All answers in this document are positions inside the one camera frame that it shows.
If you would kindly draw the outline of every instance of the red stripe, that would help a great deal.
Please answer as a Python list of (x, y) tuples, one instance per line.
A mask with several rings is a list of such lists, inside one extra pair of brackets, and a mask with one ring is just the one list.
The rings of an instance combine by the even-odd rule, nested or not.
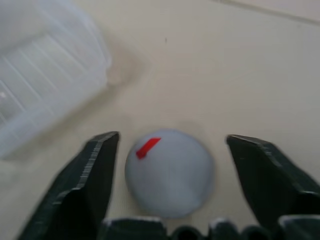
[(136, 151), (136, 156), (139, 160), (143, 159), (147, 153), (152, 149), (159, 141), (161, 137), (150, 138), (138, 151)]

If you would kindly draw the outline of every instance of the white ball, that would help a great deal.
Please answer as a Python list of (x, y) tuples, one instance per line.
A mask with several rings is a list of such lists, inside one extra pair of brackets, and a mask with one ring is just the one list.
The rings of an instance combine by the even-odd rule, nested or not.
[(126, 184), (153, 215), (180, 218), (199, 208), (213, 190), (214, 163), (195, 138), (161, 129), (137, 141), (125, 165)]

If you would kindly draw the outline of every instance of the plastic container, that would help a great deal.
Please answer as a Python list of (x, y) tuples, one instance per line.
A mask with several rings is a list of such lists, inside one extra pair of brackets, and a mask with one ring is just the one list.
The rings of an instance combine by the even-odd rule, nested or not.
[(0, 157), (106, 87), (111, 57), (67, 0), (0, 0)]

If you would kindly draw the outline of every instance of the table surface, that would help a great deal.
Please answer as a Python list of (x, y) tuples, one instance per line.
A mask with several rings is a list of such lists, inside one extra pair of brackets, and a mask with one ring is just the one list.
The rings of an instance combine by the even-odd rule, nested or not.
[(136, 139), (176, 128), (214, 157), (215, 189), (188, 224), (256, 223), (225, 143), (228, 134), (279, 146), (320, 180), (320, 29), (316, 23), (210, 0), (76, 0), (113, 57), (108, 90), (0, 162), (0, 238), (16, 236), (55, 174), (90, 137), (120, 131), (109, 218), (146, 216), (124, 178)]

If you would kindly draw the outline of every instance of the transparent plastic box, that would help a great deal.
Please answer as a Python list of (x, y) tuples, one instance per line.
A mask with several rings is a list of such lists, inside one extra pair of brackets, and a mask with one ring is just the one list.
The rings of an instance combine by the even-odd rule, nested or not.
[(0, 0), (0, 157), (103, 90), (111, 57), (68, 0)]

